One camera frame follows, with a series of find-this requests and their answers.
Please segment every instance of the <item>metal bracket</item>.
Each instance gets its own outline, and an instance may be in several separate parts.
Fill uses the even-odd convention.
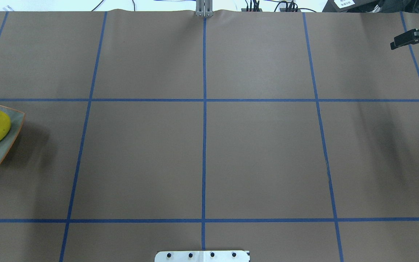
[[[213,16],[213,0],[196,0],[195,15],[198,17]]]
[[[161,251],[155,262],[250,262],[250,252],[225,251]]]

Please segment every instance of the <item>white label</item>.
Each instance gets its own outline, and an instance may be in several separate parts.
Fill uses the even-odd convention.
[[[336,3],[339,8],[349,7],[355,4],[354,0],[334,0],[334,3]]]

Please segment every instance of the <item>black cable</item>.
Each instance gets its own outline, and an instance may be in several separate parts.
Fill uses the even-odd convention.
[[[103,3],[103,1],[104,0],[101,0],[101,2],[95,8],[93,8],[91,11],[93,12],[95,9],[97,9]]]
[[[287,3],[287,1],[280,1],[280,2],[278,2],[278,5],[276,5],[276,8],[274,9],[274,12],[276,12],[276,10],[278,9],[278,7],[279,7],[279,5],[280,5],[281,3],[285,3],[286,5],[288,5],[288,4],[289,4],[289,3]]]
[[[416,3],[418,3],[418,0],[415,0],[415,3],[414,3],[414,8],[412,8],[412,13],[415,11]]]

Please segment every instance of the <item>cable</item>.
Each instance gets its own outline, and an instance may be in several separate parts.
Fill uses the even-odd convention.
[[[310,10],[310,11],[313,11],[313,12],[315,12],[315,13],[317,13],[315,10],[312,10],[312,9],[309,9],[309,8],[296,8],[296,9],[294,9],[294,10],[292,10],[291,12],[296,12],[297,10]]]
[[[93,8],[91,11],[93,12],[95,9],[97,9],[103,3],[103,1],[104,0],[101,0],[101,2],[95,8]]]
[[[278,9],[278,7],[279,7],[279,5],[281,3],[285,3],[286,5],[288,4],[287,1],[280,1],[280,2],[278,2],[278,5],[276,5],[276,8],[274,9],[274,12]]]
[[[412,8],[412,12],[414,12],[414,11],[415,11],[416,3],[418,3],[418,0],[415,0],[415,3],[414,3],[414,8]]]

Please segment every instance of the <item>white mounting plate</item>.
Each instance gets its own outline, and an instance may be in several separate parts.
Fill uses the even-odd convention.
[[[250,252],[242,250],[161,251],[156,254],[155,262],[250,262]]]

